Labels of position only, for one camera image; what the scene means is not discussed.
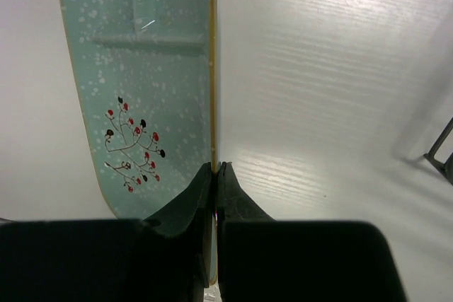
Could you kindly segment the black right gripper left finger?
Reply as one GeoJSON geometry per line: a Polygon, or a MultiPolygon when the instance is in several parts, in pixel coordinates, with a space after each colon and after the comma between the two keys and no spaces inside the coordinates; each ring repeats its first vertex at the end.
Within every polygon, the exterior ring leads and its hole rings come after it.
{"type": "Polygon", "coordinates": [[[210,280],[212,169],[145,219],[1,226],[2,301],[201,301],[210,280]]]}

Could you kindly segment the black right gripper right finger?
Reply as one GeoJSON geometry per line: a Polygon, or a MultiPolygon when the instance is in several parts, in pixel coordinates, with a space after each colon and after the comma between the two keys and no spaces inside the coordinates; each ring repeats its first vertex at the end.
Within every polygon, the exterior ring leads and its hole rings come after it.
{"type": "Polygon", "coordinates": [[[364,221],[278,221],[241,188],[230,163],[217,176],[223,301],[405,301],[383,233],[364,221]]]}

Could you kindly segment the pale green glass plate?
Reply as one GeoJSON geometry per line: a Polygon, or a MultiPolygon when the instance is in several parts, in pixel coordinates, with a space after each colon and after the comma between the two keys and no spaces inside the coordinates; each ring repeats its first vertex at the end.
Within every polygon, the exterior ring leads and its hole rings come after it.
{"type": "Polygon", "coordinates": [[[102,196],[151,216],[212,159],[213,0],[60,0],[102,196]]]}

